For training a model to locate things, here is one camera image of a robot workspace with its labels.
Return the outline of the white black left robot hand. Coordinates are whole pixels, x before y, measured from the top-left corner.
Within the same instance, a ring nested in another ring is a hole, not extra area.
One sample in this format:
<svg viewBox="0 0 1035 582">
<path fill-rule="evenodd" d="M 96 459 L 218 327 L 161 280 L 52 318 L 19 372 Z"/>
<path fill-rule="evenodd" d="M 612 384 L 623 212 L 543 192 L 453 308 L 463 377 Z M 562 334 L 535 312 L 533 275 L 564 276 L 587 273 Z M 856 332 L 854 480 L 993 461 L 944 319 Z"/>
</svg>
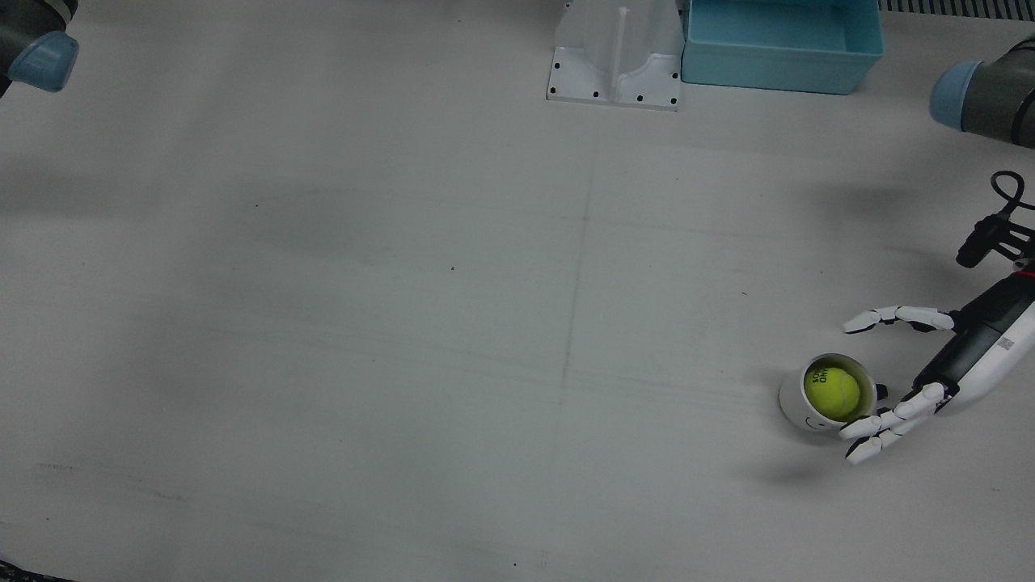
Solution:
<svg viewBox="0 0 1035 582">
<path fill-rule="evenodd" d="M 895 322 L 918 331 L 952 331 L 953 338 L 921 369 L 898 404 L 839 429 L 839 437 L 851 442 L 844 457 L 853 465 L 889 449 L 943 410 L 955 412 L 986 397 L 1032 352 L 1033 274 L 1005 277 L 953 312 L 916 305 L 866 310 L 846 321 L 842 331 L 860 334 Z"/>
</svg>

